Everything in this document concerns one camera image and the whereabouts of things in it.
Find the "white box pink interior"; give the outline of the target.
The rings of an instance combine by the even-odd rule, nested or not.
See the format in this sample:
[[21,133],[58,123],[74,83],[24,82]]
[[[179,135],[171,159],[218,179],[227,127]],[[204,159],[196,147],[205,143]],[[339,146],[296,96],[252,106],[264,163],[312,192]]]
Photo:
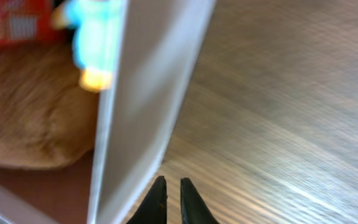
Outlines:
[[160,167],[214,1],[125,1],[94,148],[55,169],[0,166],[0,223],[119,223]]

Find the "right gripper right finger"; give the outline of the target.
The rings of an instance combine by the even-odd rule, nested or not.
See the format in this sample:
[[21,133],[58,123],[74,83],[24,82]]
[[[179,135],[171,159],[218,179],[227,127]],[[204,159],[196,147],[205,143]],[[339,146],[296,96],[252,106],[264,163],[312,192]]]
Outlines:
[[189,178],[180,180],[182,224],[219,224]]

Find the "brown plush toy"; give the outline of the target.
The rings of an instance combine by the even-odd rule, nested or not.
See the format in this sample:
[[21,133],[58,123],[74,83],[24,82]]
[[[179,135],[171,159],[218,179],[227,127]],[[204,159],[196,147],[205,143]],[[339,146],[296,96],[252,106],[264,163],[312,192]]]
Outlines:
[[68,44],[0,48],[0,166],[55,169],[94,148],[99,96]]

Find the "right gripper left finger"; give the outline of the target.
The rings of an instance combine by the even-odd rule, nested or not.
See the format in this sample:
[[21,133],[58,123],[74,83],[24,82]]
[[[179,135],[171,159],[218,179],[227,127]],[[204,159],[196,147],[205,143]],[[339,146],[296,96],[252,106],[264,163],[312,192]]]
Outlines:
[[127,224],[167,223],[167,182],[158,176]]

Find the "duck toy blue hat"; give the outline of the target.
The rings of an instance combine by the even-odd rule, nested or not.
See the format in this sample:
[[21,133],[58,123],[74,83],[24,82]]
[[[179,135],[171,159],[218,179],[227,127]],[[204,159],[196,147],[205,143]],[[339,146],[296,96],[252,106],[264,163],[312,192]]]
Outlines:
[[52,13],[52,27],[74,29],[73,61],[86,91],[110,88],[117,73],[125,1],[63,1]]

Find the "red toy fire truck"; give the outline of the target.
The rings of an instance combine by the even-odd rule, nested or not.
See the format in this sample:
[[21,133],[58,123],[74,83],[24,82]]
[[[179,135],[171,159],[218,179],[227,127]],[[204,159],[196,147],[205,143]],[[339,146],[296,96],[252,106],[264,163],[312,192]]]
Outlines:
[[60,1],[0,0],[0,46],[23,42],[57,42],[64,33],[50,25]]

